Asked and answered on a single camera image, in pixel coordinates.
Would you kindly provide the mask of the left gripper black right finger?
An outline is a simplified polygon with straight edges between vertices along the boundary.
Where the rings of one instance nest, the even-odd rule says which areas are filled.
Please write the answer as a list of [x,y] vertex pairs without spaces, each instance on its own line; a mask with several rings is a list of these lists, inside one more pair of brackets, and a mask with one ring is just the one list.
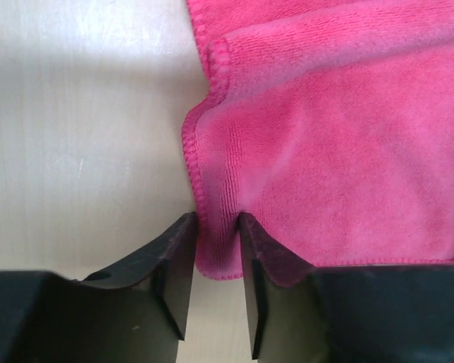
[[454,265],[317,268],[238,217],[252,358],[454,362]]

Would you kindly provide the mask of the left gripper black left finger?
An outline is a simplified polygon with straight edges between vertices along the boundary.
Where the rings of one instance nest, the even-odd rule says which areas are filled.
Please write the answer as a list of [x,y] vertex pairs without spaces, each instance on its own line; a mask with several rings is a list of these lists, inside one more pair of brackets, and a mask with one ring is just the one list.
[[174,362],[185,339],[197,216],[72,280],[0,270],[0,362]]

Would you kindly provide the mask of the pink towel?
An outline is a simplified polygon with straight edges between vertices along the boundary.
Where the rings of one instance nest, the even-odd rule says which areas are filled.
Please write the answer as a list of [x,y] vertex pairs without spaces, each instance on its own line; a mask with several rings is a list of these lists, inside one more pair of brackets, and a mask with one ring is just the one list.
[[454,1],[187,6],[203,275],[241,277],[242,212],[316,266],[454,263]]

